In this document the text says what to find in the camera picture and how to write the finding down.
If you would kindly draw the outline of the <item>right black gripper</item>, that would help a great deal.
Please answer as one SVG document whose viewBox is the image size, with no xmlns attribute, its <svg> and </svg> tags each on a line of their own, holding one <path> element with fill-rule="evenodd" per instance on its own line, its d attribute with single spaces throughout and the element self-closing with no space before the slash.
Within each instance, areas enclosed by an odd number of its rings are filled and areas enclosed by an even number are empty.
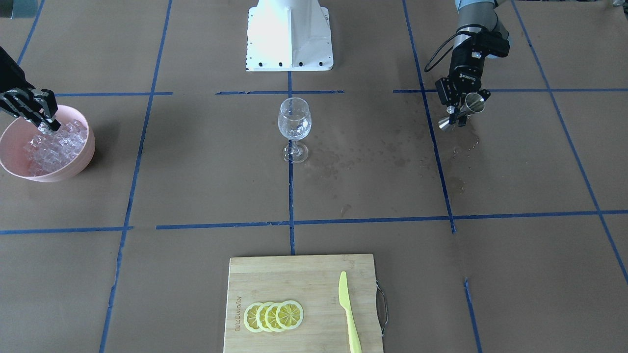
<svg viewBox="0 0 628 353">
<path fill-rule="evenodd" d="M 12 89 L 25 93 L 5 93 Z M 29 83 L 24 71 L 3 47 L 0 48 L 0 93 L 0 106 L 7 114 L 27 120 L 42 133 L 60 129 L 61 124 L 55 117 L 58 105 L 54 92 L 38 90 Z"/>
</svg>

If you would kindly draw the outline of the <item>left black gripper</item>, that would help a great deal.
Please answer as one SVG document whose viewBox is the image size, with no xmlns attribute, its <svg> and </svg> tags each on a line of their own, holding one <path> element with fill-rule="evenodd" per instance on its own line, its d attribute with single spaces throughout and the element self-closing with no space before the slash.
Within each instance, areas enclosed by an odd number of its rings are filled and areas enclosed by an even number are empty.
<svg viewBox="0 0 628 353">
<path fill-rule="evenodd" d="M 481 82 L 486 56 L 487 48 L 475 43 L 460 43 L 453 47 L 449 77 L 442 77 L 436 82 L 438 97 L 446 107 L 449 124 L 457 123 L 458 127 L 463 127 L 469 116 L 485 110 L 491 96 L 490 90 L 482 89 Z"/>
</svg>

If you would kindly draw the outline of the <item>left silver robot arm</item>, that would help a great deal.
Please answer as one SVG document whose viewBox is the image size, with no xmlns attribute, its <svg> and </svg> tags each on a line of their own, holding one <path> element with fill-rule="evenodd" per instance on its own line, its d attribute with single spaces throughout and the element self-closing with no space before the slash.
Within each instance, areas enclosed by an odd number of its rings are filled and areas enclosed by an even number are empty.
<svg viewBox="0 0 628 353">
<path fill-rule="evenodd" d="M 485 109 L 491 92 L 482 89 L 487 58 L 505 58 L 511 49 L 510 34 L 495 12 L 496 0 L 457 0 L 458 28 L 448 74 L 436 83 L 438 97 L 447 115 L 438 122 L 441 130 L 463 127 L 472 114 Z"/>
</svg>

